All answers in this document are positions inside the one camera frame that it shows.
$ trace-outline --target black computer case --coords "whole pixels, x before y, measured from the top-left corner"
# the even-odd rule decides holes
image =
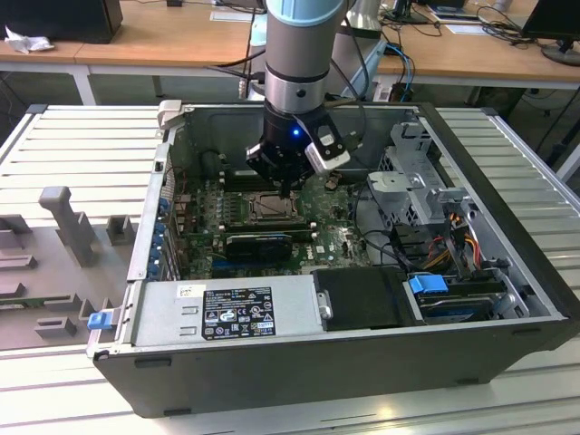
[[[2,0],[0,35],[5,26],[26,36],[52,41],[108,44],[123,15],[119,0]]]

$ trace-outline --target wooden desk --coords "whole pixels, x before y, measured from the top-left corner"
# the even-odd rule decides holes
[[[515,0],[510,13],[532,10],[535,0]],[[244,57],[248,23],[210,21],[209,5],[167,8],[165,2],[121,1],[123,24],[112,43],[57,43],[57,50],[24,55],[0,44],[0,69],[69,73],[84,104],[95,104],[91,74],[219,76],[204,69]],[[434,29],[423,26],[421,30]],[[522,88],[575,89],[580,69],[546,59],[539,48],[526,50],[488,35],[453,34],[428,37],[406,26],[401,32],[405,53],[416,65],[416,83]],[[396,41],[396,33],[386,29]],[[401,74],[401,60],[385,57],[376,80],[389,87]]]
[[[108,45],[86,43],[77,63],[204,67],[243,58],[249,23],[211,21],[212,6],[121,2],[123,23]]]
[[[22,63],[74,63],[74,56],[81,50],[82,43],[53,43],[54,50],[46,52],[15,52],[7,43],[0,43],[0,62]]]
[[[509,12],[529,14],[534,4],[531,0],[517,0]],[[420,29],[437,33],[428,25]],[[496,86],[569,89],[580,84],[580,68],[550,61],[536,45],[518,48],[489,35],[454,34],[445,24],[440,30],[443,36],[439,38],[420,34],[409,25],[401,31],[405,53],[415,62],[415,82],[469,85],[492,82]],[[396,32],[385,28],[385,33],[397,42]],[[401,71],[397,57],[383,58],[379,65],[379,74],[385,76],[382,77],[385,82],[396,78]]]

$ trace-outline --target warning label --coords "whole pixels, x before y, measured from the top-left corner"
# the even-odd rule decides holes
[[[206,340],[276,335],[272,288],[207,290],[201,331]]]

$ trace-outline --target tissue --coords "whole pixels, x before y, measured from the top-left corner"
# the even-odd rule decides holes
[[[48,38],[44,38],[43,36],[23,36],[12,32],[8,27],[5,29],[8,36],[4,39],[4,42],[17,52],[29,54],[30,52],[40,52],[54,48],[54,45],[51,45]]]

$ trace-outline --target white paper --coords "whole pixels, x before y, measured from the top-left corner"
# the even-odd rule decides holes
[[[454,34],[486,34],[480,25],[446,24]]]
[[[48,38],[44,38],[43,36],[29,37],[12,32],[8,27],[5,29],[7,37],[4,38],[4,42],[10,45],[16,52],[29,54],[30,52],[41,52],[54,48],[54,45],[51,45]]]
[[[229,21],[234,23],[250,23],[252,15],[244,12],[212,12],[209,16],[211,21]]]

